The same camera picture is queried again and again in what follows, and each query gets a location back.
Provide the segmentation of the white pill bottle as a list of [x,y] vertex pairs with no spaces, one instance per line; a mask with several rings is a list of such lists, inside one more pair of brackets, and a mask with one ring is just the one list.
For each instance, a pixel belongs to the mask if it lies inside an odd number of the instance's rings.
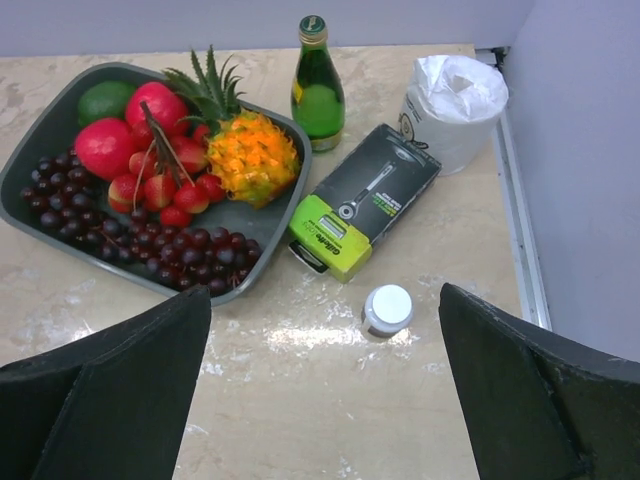
[[362,309],[362,329],[379,338],[391,338],[409,326],[413,320],[413,310],[402,315],[398,322],[385,321],[375,310],[373,305],[366,304]]

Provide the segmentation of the green lime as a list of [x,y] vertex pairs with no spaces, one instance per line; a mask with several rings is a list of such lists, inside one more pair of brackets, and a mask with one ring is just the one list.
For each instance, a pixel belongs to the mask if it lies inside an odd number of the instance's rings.
[[77,104],[77,116],[80,127],[103,118],[120,118],[136,87],[122,81],[104,81],[86,90]]

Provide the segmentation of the green glass bottle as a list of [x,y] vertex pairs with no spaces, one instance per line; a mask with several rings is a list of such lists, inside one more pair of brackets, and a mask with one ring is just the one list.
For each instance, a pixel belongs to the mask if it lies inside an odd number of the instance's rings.
[[319,15],[307,15],[298,28],[301,48],[291,90],[293,120],[312,150],[335,148],[342,138],[346,105],[342,83],[328,49],[328,28]]

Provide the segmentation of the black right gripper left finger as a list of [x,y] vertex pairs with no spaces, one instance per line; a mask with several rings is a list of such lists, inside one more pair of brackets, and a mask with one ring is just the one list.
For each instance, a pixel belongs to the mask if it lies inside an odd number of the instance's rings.
[[193,287],[3,366],[2,478],[172,478],[210,323]]

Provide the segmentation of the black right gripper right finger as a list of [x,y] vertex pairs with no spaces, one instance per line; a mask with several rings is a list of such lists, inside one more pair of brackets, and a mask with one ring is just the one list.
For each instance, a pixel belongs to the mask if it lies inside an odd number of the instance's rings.
[[480,478],[638,478],[638,363],[450,283],[439,318]]

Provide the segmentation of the white bottle cap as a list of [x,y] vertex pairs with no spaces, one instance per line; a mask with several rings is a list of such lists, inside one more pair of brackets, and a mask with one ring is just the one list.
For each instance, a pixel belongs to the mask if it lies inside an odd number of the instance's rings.
[[367,297],[364,306],[373,305],[376,312],[388,322],[398,322],[402,315],[413,310],[413,301],[409,292],[396,284],[387,284],[374,289]]

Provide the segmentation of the dark purple grape bunch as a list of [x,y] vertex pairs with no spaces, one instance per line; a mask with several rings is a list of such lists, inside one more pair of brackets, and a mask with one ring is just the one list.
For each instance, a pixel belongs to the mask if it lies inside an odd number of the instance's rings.
[[262,256],[257,240],[224,227],[189,228],[186,212],[165,208],[158,221],[138,207],[123,221],[99,206],[105,183],[67,151],[43,157],[19,198],[48,235],[110,264],[141,265],[146,276],[183,291],[195,285],[219,297],[236,288]]

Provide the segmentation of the orange artificial pineapple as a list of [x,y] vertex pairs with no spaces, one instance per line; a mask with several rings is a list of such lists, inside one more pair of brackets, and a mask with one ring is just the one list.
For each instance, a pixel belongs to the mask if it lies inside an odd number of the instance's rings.
[[190,53],[193,77],[176,68],[162,71],[170,88],[190,107],[183,118],[206,128],[203,146],[212,174],[228,197],[261,209],[297,180],[301,160],[294,142],[266,114],[241,105],[242,77],[212,48],[201,63]]

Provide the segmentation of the black green razor box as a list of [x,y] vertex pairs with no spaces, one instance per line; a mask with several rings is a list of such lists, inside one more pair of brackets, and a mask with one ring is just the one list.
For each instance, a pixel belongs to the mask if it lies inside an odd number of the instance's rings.
[[378,125],[296,207],[290,251],[316,273],[349,282],[440,171],[431,155]]

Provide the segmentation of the grey fruit tray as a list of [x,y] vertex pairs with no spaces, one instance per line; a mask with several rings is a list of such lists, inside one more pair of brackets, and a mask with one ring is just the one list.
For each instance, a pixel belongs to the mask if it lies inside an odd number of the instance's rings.
[[[31,216],[26,204],[19,199],[20,189],[26,186],[31,179],[32,170],[46,151],[48,149],[57,150],[65,146],[77,134],[78,128],[70,121],[75,110],[73,104],[79,98],[82,89],[103,80],[124,80],[139,86],[147,81],[161,81],[162,79],[163,75],[157,71],[123,62],[98,64],[73,78],[35,120],[5,162],[1,170],[1,218],[14,228],[54,249],[134,284],[171,297],[176,294],[176,291],[152,281],[143,267],[105,262],[74,245],[65,244],[57,237],[49,235]],[[230,293],[213,298],[211,300],[213,306],[233,301],[253,286],[264,273],[302,197],[312,165],[310,141],[293,120],[245,100],[241,104],[249,110],[263,113],[285,131],[294,142],[302,161],[302,168],[296,183],[278,199],[262,209],[256,210],[241,202],[224,201],[219,207],[204,213],[195,221],[195,225],[198,227],[221,225],[233,230],[240,230],[257,240],[264,248],[263,255],[246,280]]]

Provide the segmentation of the red apple upper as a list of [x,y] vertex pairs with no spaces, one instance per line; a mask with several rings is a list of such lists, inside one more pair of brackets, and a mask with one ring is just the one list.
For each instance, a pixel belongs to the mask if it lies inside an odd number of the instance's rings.
[[130,126],[145,119],[142,102],[168,136],[184,135],[187,132],[189,124],[184,117],[189,114],[188,107],[164,84],[147,82],[135,90],[125,109],[125,120]]

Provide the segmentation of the aluminium frame rail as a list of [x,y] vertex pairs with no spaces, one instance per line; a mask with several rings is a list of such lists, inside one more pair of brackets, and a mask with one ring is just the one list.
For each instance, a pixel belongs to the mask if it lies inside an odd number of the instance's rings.
[[540,259],[507,110],[503,111],[496,123],[492,143],[509,228],[522,318],[551,331],[553,327]]

